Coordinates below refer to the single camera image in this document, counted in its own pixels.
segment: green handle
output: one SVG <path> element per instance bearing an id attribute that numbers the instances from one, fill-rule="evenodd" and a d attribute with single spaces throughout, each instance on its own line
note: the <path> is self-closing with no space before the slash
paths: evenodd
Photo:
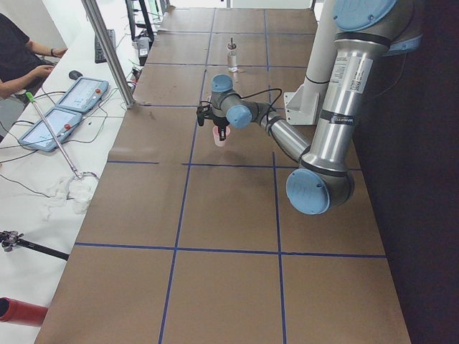
<path id="1" fill-rule="evenodd" d="M 30 102 L 34 102 L 35 101 L 34 96 L 30 92 L 26 92 L 26 96 L 27 96 L 27 99 L 30 100 Z"/>

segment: blue grid line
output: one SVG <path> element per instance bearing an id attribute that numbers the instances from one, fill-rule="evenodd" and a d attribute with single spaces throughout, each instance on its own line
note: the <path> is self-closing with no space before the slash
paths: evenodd
<path id="1" fill-rule="evenodd" d="M 316 34 L 310 34 L 306 32 L 223 32 L 223 31 L 158 31 L 159 34 L 267 34 L 267 35 L 285 35 L 285 36 L 315 36 Z"/>
<path id="2" fill-rule="evenodd" d="M 280 236 L 278 175 L 275 170 L 275 153 L 274 152 L 273 152 L 273 179 L 274 179 L 274 199 L 275 199 L 275 222 L 276 222 L 276 228 L 277 228 L 277 233 L 278 233 L 280 311 L 282 314 L 282 336 L 283 336 L 283 344 L 287 344 L 287 323 L 285 320 L 285 297 L 284 297 L 284 274 L 283 274 L 283 265 L 282 265 L 282 239 Z"/>
<path id="3" fill-rule="evenodd" d="M 263 9 L 263 15 L 265 17 L 265 46 L 266 46 L 266 68 L 267 71 L 270 71 L 270 54 L 269 54 L 269 48 L 268 48 L 268 31 L 266 29 L 267 23 L 266 23 L 266 9 Z"/>
<path id="4" fill-rule="evenodd" d="M 230 165 L 230 164 L 218 164 L 218 163 L 182 163 L 187 166 L 203 166 L 203 167 L 238 167 L 238 168 L 273 168 L 272 166 L 264 165 Z"/>
<path id="5" fill-rule="evenodd" d="M 75 242 L 75 246 L 87 247 L 110 247 L 113 249 L 151 249 L 151 250 L 166 250 L 173 251 L 173 247 L 167 246 L 146 246 L 146 245 L 127 245 L 127 244 L 96 244 L 93 242 Z"/>
<path id="6" fill-rule="evenodd" d="M 153 108 L 196 108 L 198 105 L 159 105 L 159 104 L 138 104 L 139 106 L 153 107 Z"/>
<path id="7" fill-rule="evenodd" d="M 385 254 L 347 254 L 347 253 L 319 253 L 319 252 L 282 252 L 283 256 L 310 256 L 336 258 L 387 258 Z"/>
<path id="8" fill-rule="evenodd" d="M 104 244 L 94 242 L 75 242 L 75 246 L 107 247 L 114 249 L 150 249 L 153 251 L 184 251 L 184 252 L 208 252 L 208 253 L 238 253 L 238 254 L 265 254 L 270 256 L 294 256 L 294 257 L 331 257 L 331 258 L 360 258 L 360 259 L 385 259 L 383 254 L 346 254 L 346 253 L 322 253 L 322 252 L 279 252 L 245 249 L 205 249 L 199 247 L 169 247 L 128 244 Z"/>
<path id="9" fill-rule="evenodd" d="M 266 255 L 276 255 L 277 252 L 272 251 L 257 251 L 257 250 L 245 250 L 245 249 L 203 249 L 203 248 L 193 248 L 193 247 L 178 247 L 178 251 L 185 252 L 209 252 L 209 253 L 240 253 L 240 254 L 266 254 Z"/>
<path id="10" fill-rule="evenodd" d="M 156 161 L 122 161 L 122 160 L 107 160 L 107 163 L 130 163 L 130 164 L 149 164 L 158 165 Z"/>
<path id="11" fill-rule="evenodd" d="M 217 13 L 217 10 L 214 9 L 214 13 L 212 15 L 212 31 L 214 29 L 214 22 L 215 22 L 215 14 L 216 13 Z M 209 35 L 209 45 L 207 47 L 206 64 L 209 61 L 209 52 L 210 52 L 210 44 L 211 44 L 211 42 L 212 42 L 212 33 Z M 202 94 L 204 92 L 204 81 L 206 80 L 206 71 L 207 70 L 204 70 L 204 74 L 202 76 L 201 92 L 200 92 L 200 96 L 199 96 L 200 100 L 202 99 Z M 183 199 L 181 201 L 179 223 L 177 225 L 177 235 L 176 235 L 175 245 L 174 245 L 174 254 L 172 255 L 171 271 L 169 273 L 169 282 L 168 282 L 168 285 L 167 285 L 166 299 L 164 300 L 163 318 L 161 320 L 161 330 L 160 330 L 160 333 L 159 333 L 158 344 L 162 344 L 162 342 L 163 342 L 164 328 L 166 326 L 167 309 L 168 309 L 168 306 L 169 306 L 169 298 L 171 296 L 172 279 L 174 277 L 175 261 L 176 261 L 176 256 L 177 256 L 177 247 L 179 245 L 179 240 L 180 240 L 181 222 L 183 220 L 183 215 L 184 215 L 186 192 L 188 190 L 189 175 L 190 175 L 190 170 L 191 170 L 191 162 L 193 160 L 194 144 L 196 142 L 196 135 L 197 135 L 197 126 L 198 126 L 198 122 L 196 120 L 196 122 L 194 124 L 193 140 L 191 142 L 191 149 L 190 149 L 190 153 L 189 153 L 189 166 L 188 166 L 187 171 L 186 171 L 186 181 L 185 181 L 185 187 L 184 187 L 184 195 L 183 195 Z"/>
<path id="12" fill-rule="evenodd" d="M 226 64 L 210 63 L 210 64 L 200 64 L 200 63 L 175 63 L 175 62 L 147 62 L 146 65 L 151 66 L 200 66 L 200 67 L 226 67 Z M 284 66 L 284 65 L 268 65 L 268 64 L 239 64 L 239 67 L 246 68 L 295 68 L 295 69 L 306 69 L 306 66 Z"/>

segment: person's arm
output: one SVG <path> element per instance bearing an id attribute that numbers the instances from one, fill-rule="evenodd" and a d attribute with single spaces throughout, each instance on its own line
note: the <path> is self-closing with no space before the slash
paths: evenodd
<path id="1" fill-rule="evenodd" d="M 0 97 L 8 98 L 10 95 L 23 90 L 37 77 L 46 78 L 49 74 L 51 74 L 53 68 L 53 66 L 48 65 L 38 66 L 25 74 L 23 77 L 19 77 L 17 79 L 9 80 L 6 82 L 2 82 L 0 80 Z"/>
<path id="2" fill-rule="evenodd" d="M 32 40 L 29 40 L 26 43 L 26 47 L 28 50 L 30 50 L 31 52 L 37 55 L 52 56 L 52 57 L 59 57 L 59 58 L 64 56 L 65 52 L 67 51 L 67 48 L 52 49 L 50 47 L 47 47 L 46 45 L 43 45 L 38 42 L 34 42 Z"/>

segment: person's hand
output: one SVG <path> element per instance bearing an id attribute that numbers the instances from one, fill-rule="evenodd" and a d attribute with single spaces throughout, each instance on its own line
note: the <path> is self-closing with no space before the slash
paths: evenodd
<path id="1" fill-rule="evenodd" d="M 35 77 L 42 77 L 44 79 L 46 79 L 48 77 L 48 75 L 51 74 L 52 70 L 54 69 L 53 66 L 48 66 L 47 64 L 46 65 L 43 65 L 43 66 L 38 66 L 38 67 L 35 67 L 31 73 L 35 76 Z"/>
<path id="2" fill-rule="evenodd" d="M 65 52 L 67 51 L 67 48 L 61 48 L 61 49 L 53 49 L 52 53 L 55 55 L 55 57 L 62 57 L 64 56 Z"/>

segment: wall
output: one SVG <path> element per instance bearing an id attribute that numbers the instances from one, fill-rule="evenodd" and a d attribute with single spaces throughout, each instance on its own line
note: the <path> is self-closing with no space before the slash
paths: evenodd
<path id="1" fill-rule="evenodd" d="M 354 142 L 412 344 L 459 343 L 459 6 L 426 1 L 422 46 Z M 376 95 L 403 57 L 375 66 Z"/>
<path id="2" fill-rule="evenodd" d="M 82 24 L 86 20 L 85 9 L 81 1 L 42 0 L 42 2 L 65 44 L 69 47 L 80 33 Z"/>
<path id="3" fill-rule="evenodd" d="M 65 42 L 42 1 L 1 0 L 0 10 L 32 40 L 50 47 L 65 47 Z"/>

